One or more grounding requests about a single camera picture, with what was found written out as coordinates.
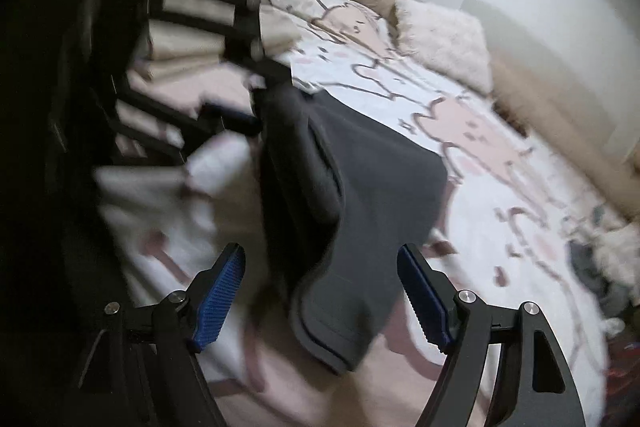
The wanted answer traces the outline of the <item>beige long bolster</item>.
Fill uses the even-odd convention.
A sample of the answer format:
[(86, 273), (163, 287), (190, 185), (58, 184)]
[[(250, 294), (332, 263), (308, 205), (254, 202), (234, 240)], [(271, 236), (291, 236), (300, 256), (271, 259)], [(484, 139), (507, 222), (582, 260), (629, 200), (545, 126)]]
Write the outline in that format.
[[(397, 46), (396, 0), (352, 1), (381, 15)], [(638, 173), (628, 161), (605, 153), (614, 124), (596, 96), (503, 12), (480, 0), (464, 0), (459, 10), (476, 17), (484, 28), (494, 82), (490, 95), (573, 161), (626, 217), (638, 218)]]

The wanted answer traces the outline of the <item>white fluffy pillow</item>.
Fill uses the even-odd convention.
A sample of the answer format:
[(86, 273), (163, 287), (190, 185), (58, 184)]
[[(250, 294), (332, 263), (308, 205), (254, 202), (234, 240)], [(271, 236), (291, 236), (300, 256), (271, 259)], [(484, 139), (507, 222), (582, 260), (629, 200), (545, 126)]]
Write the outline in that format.
[(481, 95), (491, 94), (490, 54), (476, 17), (416, 0), (396, 0), (395, 15), (399, 52)]

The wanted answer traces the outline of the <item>pile of light clothes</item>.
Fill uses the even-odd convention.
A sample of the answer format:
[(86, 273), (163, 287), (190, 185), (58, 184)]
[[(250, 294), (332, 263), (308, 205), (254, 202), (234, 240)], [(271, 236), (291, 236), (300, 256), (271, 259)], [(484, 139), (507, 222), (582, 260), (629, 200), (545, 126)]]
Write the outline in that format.
[(570, 224), (567, 246), (578, 281), (597, 300), (605, 335), (620, 335), (639, 306), (639, 222), (597, 205)]

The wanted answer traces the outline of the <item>dark grey tank top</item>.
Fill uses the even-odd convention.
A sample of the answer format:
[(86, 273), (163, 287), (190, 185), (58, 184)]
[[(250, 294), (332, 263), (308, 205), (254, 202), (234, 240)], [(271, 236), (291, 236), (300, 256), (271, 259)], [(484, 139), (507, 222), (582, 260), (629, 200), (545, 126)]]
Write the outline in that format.
[(437, 154), (329, 93), (254, 96), (269, 269), (296, 340), (335, 374), (357, 368), (400, 294), (396, 262), (422, 245), (447, 184)]

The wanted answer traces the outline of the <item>folded beige cloth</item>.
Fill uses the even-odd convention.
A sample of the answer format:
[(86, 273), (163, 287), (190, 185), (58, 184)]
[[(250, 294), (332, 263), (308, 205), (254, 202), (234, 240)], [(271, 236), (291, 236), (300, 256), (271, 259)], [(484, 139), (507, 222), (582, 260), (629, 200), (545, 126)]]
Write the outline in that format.
[(148, 0), (131, 67), (146, 81), (229, 63), (269, 82), (292, 79), (284, 54), (302, 38), (292, 20), (268, 5), (224, 0)]

